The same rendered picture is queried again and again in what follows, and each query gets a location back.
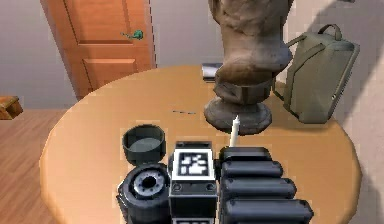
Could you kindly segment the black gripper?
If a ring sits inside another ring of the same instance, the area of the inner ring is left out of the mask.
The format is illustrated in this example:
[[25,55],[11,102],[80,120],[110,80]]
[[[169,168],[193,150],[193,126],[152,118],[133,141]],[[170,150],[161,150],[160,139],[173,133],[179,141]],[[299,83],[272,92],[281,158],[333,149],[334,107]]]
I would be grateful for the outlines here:
[[170,224],[169,183],[165,164],[142,164],[131,170],[116,196],[126,224]]

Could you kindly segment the black round bowl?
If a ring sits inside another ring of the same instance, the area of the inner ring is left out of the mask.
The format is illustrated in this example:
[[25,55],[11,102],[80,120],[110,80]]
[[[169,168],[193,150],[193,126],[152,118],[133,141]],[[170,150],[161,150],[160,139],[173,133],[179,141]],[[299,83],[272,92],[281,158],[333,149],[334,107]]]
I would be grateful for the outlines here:
[[157,163],[166,154],[165,133],[157,125],[138,125],[123,135],[122,146],[126,160],[134,166]]

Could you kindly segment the round wooden table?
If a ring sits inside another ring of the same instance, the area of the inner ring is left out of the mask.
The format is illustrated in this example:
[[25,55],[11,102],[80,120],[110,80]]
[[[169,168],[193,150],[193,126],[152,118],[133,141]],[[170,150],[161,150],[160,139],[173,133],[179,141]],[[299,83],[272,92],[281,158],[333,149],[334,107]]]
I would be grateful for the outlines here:
[[[173,66],[136,73],[90,93],[54,126],[40,159],[42,197],[59,224],[123,224],[115,195],[131,166],[122,136],[133,126],[155,124],[172,150],[181,140],[208,140],[214,150],[229,136],[209,125],[204,105],[213,86],[201,68]],[[361,169],[348,135],[335,120],[298,122],[275,96],[266,101],[273,122],[241,146],[264,146],[308,201],[311,224],[348,224],[356,212]]]

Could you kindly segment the white candle stick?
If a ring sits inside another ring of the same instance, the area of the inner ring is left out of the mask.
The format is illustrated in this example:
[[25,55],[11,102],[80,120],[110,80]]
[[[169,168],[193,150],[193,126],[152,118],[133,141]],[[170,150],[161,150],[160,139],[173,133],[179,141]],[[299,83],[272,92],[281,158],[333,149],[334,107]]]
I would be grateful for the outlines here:
[[235,147],[236,146],[238,133],[239,133],[239,127],[240,127],[240,118],[239,118],[239,115],[236,115],[235,119],[232,121],[229,147]]

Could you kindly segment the orange wooden room door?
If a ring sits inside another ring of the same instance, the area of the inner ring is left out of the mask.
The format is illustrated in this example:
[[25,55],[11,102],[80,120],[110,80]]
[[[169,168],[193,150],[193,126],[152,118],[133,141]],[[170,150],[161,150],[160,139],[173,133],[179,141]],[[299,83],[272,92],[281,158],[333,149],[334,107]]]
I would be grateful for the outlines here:
[[[40,0],[77,99],[156,67],[150,0]],[[142,40],[122,33],[142,30]]]

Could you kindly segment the brown wooden furniture corner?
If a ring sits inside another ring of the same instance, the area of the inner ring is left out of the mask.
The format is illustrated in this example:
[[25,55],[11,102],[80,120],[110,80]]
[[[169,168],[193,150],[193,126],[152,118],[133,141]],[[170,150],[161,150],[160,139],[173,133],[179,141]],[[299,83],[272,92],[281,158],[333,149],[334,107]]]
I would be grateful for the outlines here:
[[18,96],[0,96],[0,120],[12,120],[22,112]]

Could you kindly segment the brown stone bust statue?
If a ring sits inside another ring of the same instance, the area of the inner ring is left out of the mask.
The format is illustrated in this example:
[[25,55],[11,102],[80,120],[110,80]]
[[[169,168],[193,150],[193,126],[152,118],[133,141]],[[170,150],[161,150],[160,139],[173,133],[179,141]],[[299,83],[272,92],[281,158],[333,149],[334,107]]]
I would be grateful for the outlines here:
[[292,53],[283,41],[283,27],[294,0],[208,0],[219,24],[223,63],[215,72],[216,97],[204,108],[206,121],[229,133],[234,119],[239,133],[253,135],[272,123],[263,103],[272,80],[283,71]]

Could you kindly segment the olive green backpack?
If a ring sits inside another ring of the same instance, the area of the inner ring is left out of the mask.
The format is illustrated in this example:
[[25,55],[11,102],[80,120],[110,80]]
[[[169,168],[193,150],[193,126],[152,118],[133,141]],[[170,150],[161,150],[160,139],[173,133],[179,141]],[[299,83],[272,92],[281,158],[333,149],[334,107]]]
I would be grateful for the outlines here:
[[324,124],[331,117],[351,76],[360,46],[343,38],[336,24],[304,32],[287,46],[297,45],[287,69],[283,92],[272,91],[301,123]]

